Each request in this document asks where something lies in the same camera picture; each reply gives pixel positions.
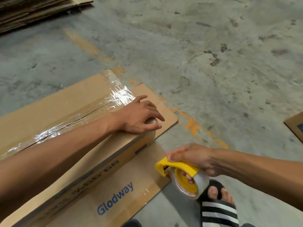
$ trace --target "person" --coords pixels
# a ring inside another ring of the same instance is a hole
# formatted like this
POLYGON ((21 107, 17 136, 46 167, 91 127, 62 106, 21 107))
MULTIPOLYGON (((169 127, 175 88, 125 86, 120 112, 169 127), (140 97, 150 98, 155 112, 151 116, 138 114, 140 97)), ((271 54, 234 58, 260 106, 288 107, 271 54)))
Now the person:
MULTIPOLYGON (((166 153, 170 162, 186 162, 210 177, 226 175, 284 201, 303 211, 303 163, 246 154, 229 149, 212 149, 191 143, 166 153)), ((193 179, 183 172, 189 183, 193 179)), ((211 179, 199 197, 202 227, 238 227, 233 198, 218 181, 211 179)), ((141 227, 137 220, 123 227, 141 227)))
POLYGON ((0 222, 49 187, 91 149, 118 130, 144 133, 161 128, 145 124, 149 118, 165 121, 147 96, 139 96, 98 120, 0 161, 0 222))

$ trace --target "slide sandal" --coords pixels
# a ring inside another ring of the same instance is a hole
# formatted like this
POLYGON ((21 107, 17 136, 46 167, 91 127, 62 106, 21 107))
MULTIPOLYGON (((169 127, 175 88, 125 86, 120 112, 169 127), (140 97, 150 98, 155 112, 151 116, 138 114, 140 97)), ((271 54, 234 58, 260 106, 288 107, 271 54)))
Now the slide sandal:
POLYGON ((211 179, 209 186, 201 194, 198 202, 201 207, 202 227, 239 227, 236 207, 228 202, 222 201, 221 189, 224 186, 216 180, 211 179), (210 199, 207 195, 209 187, 218 189, 218 199, 210 199))
POLYGON ((142 227, 142 225, 138 220, 130 219, 129 221, 125 222, 121 227, 142 227))

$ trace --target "tape dispenser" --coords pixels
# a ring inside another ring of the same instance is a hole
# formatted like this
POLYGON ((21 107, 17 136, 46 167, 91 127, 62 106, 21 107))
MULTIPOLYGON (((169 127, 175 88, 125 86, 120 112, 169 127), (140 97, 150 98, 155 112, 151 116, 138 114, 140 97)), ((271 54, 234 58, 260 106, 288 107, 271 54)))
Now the tape dispenser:
POLYGON ((209 185, 209 177, 203 170, 184 162, 171 163, 165 157, 155 164, 155 168, 163 177, 170 175, 172 183, 190 199, 198 199, 209 185), (190 184, 187 177, 181 174, 182 171, 189 174, 195 183, 190 184))

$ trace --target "concrete floor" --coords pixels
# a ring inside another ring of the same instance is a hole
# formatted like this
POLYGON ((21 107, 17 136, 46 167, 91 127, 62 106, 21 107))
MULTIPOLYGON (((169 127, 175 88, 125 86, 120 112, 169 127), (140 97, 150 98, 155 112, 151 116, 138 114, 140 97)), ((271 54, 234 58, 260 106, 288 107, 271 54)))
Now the concrete floor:
MULTIPOLYGON (((82 14, 0 37, 0 115, 116 67, 128 87, 144 82, 180 109, 180 124, 158 139, 166 151, 203 142, 303 161, 302 143, 283 124, 303 104, 303 0, 94 1, 82 14)), ((241 224, 302 226, 302 212, 219 180, 241 224)), ((172 185, 135 218, 145 227, 199 226, 197 205, 172 185)))

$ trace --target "foot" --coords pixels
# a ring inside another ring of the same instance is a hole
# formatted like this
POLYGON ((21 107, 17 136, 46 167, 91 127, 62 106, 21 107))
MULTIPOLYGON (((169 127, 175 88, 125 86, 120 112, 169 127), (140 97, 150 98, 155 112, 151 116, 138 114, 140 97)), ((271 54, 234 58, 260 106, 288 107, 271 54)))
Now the foot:
POLYGON ((224 186, 216 180, 210 180, 209 186, 199 197, 202 227, 239 227, 234 200, 224 186))

